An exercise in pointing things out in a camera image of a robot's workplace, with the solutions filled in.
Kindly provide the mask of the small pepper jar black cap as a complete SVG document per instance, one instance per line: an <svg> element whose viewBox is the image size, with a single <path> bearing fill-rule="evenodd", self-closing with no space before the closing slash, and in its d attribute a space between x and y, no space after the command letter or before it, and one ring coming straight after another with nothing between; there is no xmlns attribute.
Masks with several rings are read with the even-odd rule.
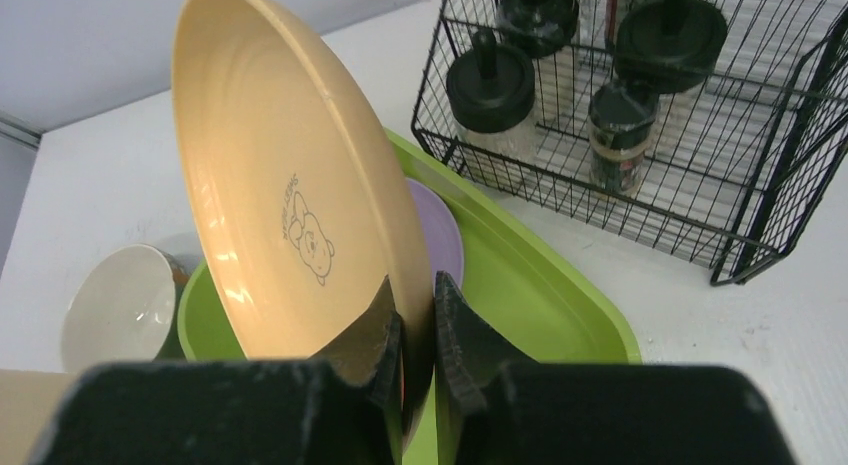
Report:
<svg viewBox="0 0 848 465"><path fill-rule="evenodd" d="M592 95L590 178L605 193L632 198L638 192L658 105L655 90L640 81L613 79Z"/></svg>

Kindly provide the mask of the white powder shaker bottle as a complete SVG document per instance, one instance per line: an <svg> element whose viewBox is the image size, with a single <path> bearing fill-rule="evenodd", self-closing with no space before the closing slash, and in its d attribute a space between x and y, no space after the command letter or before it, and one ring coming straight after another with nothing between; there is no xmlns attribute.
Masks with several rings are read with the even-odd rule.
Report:
<svg viewBox="0 0 848 465"><path fill-rule="evenodd" d="M578 0L501 0L497 24L533 62L540 122L565 129L574 113Z"/></svg>

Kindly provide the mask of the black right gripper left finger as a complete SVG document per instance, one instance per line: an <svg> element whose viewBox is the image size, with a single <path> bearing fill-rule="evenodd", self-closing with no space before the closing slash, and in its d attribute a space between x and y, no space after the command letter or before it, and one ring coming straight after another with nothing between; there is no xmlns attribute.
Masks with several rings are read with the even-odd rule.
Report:
<svg viewBox="0 0 848 465"><path fill-rule="evenodd" d="M113 362L61 397L30 464L398 464L401 319L383 281L307 359Z"/></svg>

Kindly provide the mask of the black-cap shaker bottle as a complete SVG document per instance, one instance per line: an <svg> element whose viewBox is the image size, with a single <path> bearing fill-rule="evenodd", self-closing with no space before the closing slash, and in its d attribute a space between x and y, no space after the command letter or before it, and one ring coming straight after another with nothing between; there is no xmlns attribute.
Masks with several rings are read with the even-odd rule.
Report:
<svg viewBox="0 0 848 465"><path fill-rule="evenodd" d="M490 29L470 36L449 66L446 93L463 141L528 163L536 155L536 82L532 60Z"/></svg>

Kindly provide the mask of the black wire basket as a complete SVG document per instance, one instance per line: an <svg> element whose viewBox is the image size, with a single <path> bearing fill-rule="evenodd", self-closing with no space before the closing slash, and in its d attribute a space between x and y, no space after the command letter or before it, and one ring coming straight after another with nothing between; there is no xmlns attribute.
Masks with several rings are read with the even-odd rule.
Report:
<svg viewBox="0 0 848 465"><path fill-rule="evenodd" d="M625 16L653 0L578 0L574 113L543 125L528 162L462 140L446 76L470 36L498 28L501 0L441 0L412 130L423 149L481 185L660 249L742 284L790 254L847 154L847 0L707 0L728 36L683 137L653 150L632 198L590 178L590 99L615 71Z"/></svg>

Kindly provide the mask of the yellow plastic plate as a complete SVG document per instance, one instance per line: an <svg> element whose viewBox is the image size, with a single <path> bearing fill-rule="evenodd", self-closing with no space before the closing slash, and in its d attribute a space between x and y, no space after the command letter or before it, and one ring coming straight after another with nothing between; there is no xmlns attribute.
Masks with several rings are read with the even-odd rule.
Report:
<svg viewBox="0 0 848 465"><path fill-rule="evenodd" d="M433 278L405 174L362 90L273 0L186 0L171 76L192 214L244 355L316 354L388 282L411 438L432 376Z"/></svg>

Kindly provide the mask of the green plastic tub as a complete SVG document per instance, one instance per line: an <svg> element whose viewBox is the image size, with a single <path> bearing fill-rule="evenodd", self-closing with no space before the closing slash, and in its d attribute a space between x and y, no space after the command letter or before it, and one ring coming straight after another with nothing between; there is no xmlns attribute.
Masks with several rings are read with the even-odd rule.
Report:
<svg viewBox="0 0 848 465"><path fill-rule="evenodd" d="M462 293L474 311L543 362L642 362L618 308L577 269L470 182L386 130L407 177L451 210L464 250ZM189 360L244 359L206 263L195 269L177 314ZM402 464L439 464L435 385Z"/></svg>

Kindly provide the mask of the white ceramic bowl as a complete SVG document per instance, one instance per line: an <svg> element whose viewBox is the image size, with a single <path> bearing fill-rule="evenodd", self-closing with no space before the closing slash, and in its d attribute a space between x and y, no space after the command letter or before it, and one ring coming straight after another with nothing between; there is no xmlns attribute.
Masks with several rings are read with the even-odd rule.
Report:
<svg viewBox="0 0 848 465"><path fill-rule="evenodd" d="M183 360L177 312L189 273L147 244L124 246L86 276L64 318L63 370L102 362Z"/></svg>

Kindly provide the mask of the purple plastic plate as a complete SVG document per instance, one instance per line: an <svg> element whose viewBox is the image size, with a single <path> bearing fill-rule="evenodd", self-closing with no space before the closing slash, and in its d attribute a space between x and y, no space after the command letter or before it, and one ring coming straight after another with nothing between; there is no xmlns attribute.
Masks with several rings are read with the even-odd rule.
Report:
<svg viewBox="0 0 848 465"><path fill-rule="evenodd" d="M464 282L465 253L460 228L442 198L423 183L406 178L425 235L431 275L447 272L454 282Z"/></svg>

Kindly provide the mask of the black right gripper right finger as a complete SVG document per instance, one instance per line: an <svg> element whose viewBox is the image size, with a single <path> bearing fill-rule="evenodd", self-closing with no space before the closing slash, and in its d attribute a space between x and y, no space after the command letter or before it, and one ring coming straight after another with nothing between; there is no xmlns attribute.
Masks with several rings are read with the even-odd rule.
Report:
<svg viewBox="0 0 848 465"><path fill-rule="evenodd" d="M791 464L764 397L711 365L542 363L435 279L442 464Z"/></svg>

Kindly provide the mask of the beige plastic bin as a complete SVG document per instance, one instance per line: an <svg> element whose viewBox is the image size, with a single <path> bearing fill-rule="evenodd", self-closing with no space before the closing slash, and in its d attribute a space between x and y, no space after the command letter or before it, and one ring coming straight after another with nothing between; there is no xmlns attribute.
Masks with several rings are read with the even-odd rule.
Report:
<svg viewBox="0 0 848 465"><path fill-rule="evenodd" d="M74 374L1 371L1 463L24 464Z"/></svg>

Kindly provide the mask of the speckled seasoning shaker bottle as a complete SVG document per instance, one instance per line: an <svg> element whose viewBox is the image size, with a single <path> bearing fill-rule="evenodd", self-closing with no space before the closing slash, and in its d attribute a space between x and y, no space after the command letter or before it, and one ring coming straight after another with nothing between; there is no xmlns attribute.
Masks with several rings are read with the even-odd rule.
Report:
<svg viewBox="0 0 848 465"><path fill-rule="evenodd" d="M653 0L623 19L615 43L617 76L658 96L651 148L676 147L728 36L720 8L707 0Z"/></svg>

